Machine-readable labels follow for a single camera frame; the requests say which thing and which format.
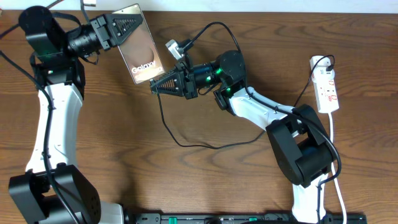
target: white robotic arm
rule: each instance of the white robotic arm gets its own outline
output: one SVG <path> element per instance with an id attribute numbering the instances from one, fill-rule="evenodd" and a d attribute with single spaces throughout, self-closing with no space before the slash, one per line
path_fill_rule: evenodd
<path id="1" fill-rule="evenodd" d="M 50 168 L 54 169 L 61 163 L 77 167 L 76 131 L 83 98 L 74 84 L 49 85 L 45 87 L 45 90 L 53 99 L 54 106 L 49 136 Z M 36 143 L 25 170 L 32 170 L 33 173 L 45 171 L 42 152 L 49 104 L 41 91 L 39 91 L 39 100 L 40 118 Z"/>
<path id="2" fill-rule="evenodd" d="M 249 87 L 248 90 L 250 94 L 252 93 L 257 99 L 266 102 L 268 105 L 273 107 L 278 107 L 281 110 L 292 112 L 294 107 L 285 106 L 275 101 L 272 101 L 265 96 L 260 95 L 254 88 Z M 229 103 L 231 108 L 236 116 L 246 118 L 262 128 L 266 130 L 266 127 L 271 124 L 274 120 L 280 120 L 286 117 L 286 114 L 278 113 L 274 109 L 264 106 L 258 101 L 254 100 L 246 93 L 246 90 L 243 88 L 237 91 L 230 99 Z M 293 133 L 292 137 L 296 137 L 298 133 Z M 293 184 L 293 196 L 294 196 L 294 204 L 292 213 L 294 217 L 299 222 L 305 223 L 317 223 L 317 199 L 318 199 L 318 183 L 322 180 L 325 180 L 328 177 L 328 174 L 322 174 L 317 177 L 315 180 L 311 182 L 311 184 L 304 188 L 301 185 Z M 326 215 L 326 210 L 323 207 L 323 194 L 324 188 L 322 187 L 321 191 L 321 204 L 320 204 L 320 218 L 323 218 Z"/>

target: wood grain surface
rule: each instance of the wood grain surface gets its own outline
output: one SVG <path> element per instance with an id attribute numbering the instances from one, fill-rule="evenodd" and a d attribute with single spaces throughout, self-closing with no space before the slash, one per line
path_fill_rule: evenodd
<path id="1" fill-rule="evenodd" d="M 3 11 L 0 31 L 20 11 Z M 70 12 L 81 21 L 80 12 Z M 89 12 L 93 17 L 104 12 Z M 259 93 L 291 105 L 301 92 L 313 55 L 334 54 L 340 109 L 335 144 L 343 162 L 339 177 L 347 211 L 369 223 L 398 223 L 398 16 L 383 14 L 145 12 L 165 69 L 175 60 L 164 44 L 192 38 L 212 21 L 235 34 Z M 61 21 L 65 30 L 74 24 Z M 1 50 L 31 72 L 32 48 L 17 29 Z M 234 49 L 228 33 L 212 27 L 190 53 L 195 63 Z M 23 223 L 11 200 L 9 178 L 24 173 L 34 146 L 39 101 L 33 84 L 0 59 L 0 223 Z M 162 125 L 149 83 L 135 85 L 117 49 L 99 65 L 84 63 L 86 89 L 78 120 L 79 169 L 101 200 L 135 211 L 256 213 L 292 208 L 292 186 L 278 168 L 266 136 L 219 151 L 178 147 Z M 221 111 L 211 94 L 193 100 L 162 96 L 165 119 L 181 143 L 216 146 L 248 141 L 260 133 L 249 121 Z M 301 103 L 316 108 L 313 85 Z M 319 114 L 328 129 L 327 115 Z M 325 207 L 341 208 L 333 184 Z"/>

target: green connector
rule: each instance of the green connector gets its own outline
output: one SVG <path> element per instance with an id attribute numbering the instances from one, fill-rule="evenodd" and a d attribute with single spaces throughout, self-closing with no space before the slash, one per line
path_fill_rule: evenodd
<path id="1" fill-rule="evenodd" d="M 177 218 L 175 218 L 175 217 L 170 217 L 170 218 L 169 218 L 169 224 L 177 224 Z"/>

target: power strip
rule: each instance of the power strip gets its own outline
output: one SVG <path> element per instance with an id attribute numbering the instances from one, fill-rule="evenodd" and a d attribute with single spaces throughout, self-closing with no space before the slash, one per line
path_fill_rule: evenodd
<path id="1" fill-rule="evenodd" d="M 311 70 L 322 57 L 317 55 L 310 59 Z M 311 74 L 319 113 L 331 113 L 339 108 L 334 80 L 335 71 L 333 69 L 331 71 L 326 70 L 330 65 L 330 59 L 324 58 L 318 62 L 317 67 Z"/>

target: phone screen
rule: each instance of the phone screen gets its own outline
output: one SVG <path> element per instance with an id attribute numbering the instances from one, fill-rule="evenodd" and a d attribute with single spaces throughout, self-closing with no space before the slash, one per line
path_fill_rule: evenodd
<path id="1" fill-rule="evenodd" d="M 113 13 L 140 14 L 143 18 L 142 24 L 118 46 L 134 83 L 139 84 L 163 74 L 159 53 L 139 5 L 134 4 Z"/>

